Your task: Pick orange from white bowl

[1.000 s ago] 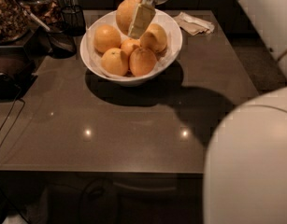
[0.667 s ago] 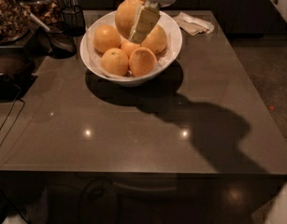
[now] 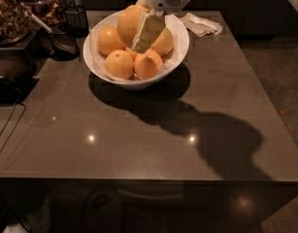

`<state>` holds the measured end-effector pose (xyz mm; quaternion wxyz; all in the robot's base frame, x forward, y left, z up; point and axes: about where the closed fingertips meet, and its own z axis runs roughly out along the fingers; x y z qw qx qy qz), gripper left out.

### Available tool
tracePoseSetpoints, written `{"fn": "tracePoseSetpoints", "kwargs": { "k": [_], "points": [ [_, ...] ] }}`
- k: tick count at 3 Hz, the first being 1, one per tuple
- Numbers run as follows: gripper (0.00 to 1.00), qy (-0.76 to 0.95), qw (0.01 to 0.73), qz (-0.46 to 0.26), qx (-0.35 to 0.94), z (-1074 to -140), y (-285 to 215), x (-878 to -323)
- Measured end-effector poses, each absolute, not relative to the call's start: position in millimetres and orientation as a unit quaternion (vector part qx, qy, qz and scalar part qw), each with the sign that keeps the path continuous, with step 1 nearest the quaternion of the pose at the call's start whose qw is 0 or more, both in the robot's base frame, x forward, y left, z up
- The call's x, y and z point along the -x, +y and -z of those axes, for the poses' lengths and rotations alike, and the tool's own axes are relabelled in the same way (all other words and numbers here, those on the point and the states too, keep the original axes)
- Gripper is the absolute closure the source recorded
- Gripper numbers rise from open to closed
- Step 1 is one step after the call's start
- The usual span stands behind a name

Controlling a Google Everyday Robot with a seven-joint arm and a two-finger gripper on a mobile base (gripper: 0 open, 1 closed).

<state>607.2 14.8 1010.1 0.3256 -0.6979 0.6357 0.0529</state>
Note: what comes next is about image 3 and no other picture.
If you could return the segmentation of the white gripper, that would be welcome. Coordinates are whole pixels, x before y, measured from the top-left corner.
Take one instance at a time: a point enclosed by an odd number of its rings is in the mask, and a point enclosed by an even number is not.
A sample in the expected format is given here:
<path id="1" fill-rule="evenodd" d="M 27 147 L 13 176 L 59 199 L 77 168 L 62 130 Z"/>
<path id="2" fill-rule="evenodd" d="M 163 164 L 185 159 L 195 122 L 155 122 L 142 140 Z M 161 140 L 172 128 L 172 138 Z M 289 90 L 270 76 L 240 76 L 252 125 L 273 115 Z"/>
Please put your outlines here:
<path id="1" fill-rule="evenodd" d="M 145 53 L 164 30 L 166 14 L 180 12 L 190 0 L 137 0 L 136 4 L 156 11 L 149 11 L 140 16 L 137 33 L 131 49 L 137 53 Z"/>

